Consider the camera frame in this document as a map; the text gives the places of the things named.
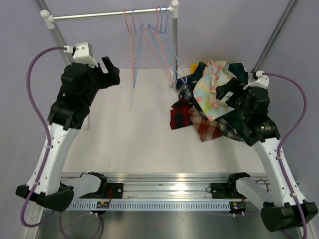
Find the pastel floral skirt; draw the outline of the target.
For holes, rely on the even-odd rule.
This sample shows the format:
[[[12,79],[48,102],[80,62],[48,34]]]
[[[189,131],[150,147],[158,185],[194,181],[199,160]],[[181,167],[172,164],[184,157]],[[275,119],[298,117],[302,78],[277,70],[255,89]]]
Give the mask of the pastel floral skirt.
[[[209,60],[201,79],[196,83],[193,96],[209,121],[233,111],[232,107],[217,99],[217,87],[228,83],[235,75],[228,70],[229,62]]]

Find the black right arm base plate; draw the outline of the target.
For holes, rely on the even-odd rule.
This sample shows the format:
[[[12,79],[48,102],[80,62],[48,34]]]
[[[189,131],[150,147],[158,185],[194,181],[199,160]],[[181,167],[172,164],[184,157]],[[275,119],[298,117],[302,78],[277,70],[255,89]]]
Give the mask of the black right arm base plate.
[[[227,183],[211,183],[206,187],[206,192],[211,194],[212,199],[242,199],[241,194],[230,191]]]

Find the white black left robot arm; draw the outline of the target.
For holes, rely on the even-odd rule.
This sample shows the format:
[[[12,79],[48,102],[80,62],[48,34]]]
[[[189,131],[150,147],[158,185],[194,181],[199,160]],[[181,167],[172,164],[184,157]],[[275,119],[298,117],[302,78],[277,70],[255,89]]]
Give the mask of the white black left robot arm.
[[[20,185],[16,194],[44,208],[65,211],[75,197],[102,198],[108,194],[107,177],[97,172],[62,183],[60,177],[69,149],[82,128],[90,106],[101,89],[120,83],[120,70],[109,57],[100,65],[77,63],[65,67],[57,100],[50,108],[47,129],[49,137],[35,172],[27,184]]]

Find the blue hanger of green skirt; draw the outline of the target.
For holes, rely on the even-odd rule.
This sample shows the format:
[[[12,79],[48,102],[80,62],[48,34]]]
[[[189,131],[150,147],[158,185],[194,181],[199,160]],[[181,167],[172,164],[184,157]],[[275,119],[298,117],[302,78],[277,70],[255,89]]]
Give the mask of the blue hanger of green skirt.
[[[134,69],[133,69],[133,89],[136,87],[137,74],[141,55],[143,23],[135,17],[135,10],[132,12],[133,30],[134,30]]]

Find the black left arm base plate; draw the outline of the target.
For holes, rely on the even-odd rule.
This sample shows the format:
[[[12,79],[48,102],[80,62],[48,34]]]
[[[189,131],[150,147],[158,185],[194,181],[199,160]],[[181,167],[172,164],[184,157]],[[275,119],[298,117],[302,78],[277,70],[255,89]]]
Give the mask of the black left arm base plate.
[[[104,182],[96,192],[88,193],[80,198],[82,199],[121,199],[123,197],[123,183]]]

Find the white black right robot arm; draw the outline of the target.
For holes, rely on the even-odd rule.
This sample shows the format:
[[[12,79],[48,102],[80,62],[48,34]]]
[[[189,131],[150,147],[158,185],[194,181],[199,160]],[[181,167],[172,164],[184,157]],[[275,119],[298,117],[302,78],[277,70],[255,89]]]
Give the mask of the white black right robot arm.
[[[257,152],[270,182],[271,192],[259,187],[246,174],[233,174],[226,185],[231,197],[244,196],[261,214],[270,232],[303,228],[318,213],[308,202],[289,169],[276,124],[268,117],[268,84],[261,79],[244,85],[236,78],[216,88],[216,98],[234,108],[242,117],[248,145]]]

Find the red navy plaid skirt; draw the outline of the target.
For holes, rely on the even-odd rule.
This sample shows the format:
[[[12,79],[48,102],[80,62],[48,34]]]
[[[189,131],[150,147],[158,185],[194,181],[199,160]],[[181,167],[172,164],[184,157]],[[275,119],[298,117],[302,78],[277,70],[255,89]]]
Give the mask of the red navy plaid skirt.
[[[169,124],[172,130],[193,125],[188,113],[191,107],[185,98],[180,98],[171,106]]]

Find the rust beige plaid skirt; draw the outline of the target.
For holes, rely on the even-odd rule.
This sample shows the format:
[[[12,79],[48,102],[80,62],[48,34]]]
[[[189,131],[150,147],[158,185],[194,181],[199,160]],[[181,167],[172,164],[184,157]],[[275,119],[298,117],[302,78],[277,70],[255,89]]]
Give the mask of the rust beige plaid skirt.
[[[196,107],[191,107],[188,111],[190,120],[202,142],[210,141],[223,136],[217,121],[205,119]]]

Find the navy white plaid skirt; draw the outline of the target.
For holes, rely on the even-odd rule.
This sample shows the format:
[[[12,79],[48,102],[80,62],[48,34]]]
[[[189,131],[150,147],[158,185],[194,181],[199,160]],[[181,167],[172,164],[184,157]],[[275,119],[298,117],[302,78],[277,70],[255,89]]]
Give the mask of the navy white plaid skirt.
[[[185,98],[189,104],[196,107],[200,114],[207,120],[203,111],[201,110],[199,104],[193,96],[193,90],[196,83],[199,81],[199,77],[194,74],[187,76],[187,82],[184,83],[182,79],[177,80],[177,87],[180,94]],[[231,111],[215,121],[218,122],[219,127],[223,133],[223,136],[235,140],[235,141],[245,141],[246,137],[243,133],[242,120],[236,111]]]

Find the dark green plaid skirt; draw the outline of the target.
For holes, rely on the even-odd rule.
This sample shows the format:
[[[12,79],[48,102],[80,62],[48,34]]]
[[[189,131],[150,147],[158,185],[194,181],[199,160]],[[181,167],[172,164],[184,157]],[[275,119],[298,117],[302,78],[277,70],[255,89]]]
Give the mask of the dark green plaid skirt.
[[[217,99],[217,87],[233,78],[248,83],[249,74],[243,64],[210,59],[192,90],[192,104],[204,120],[217,121],[224,136],[236,141],[247,141],[239,113]]]

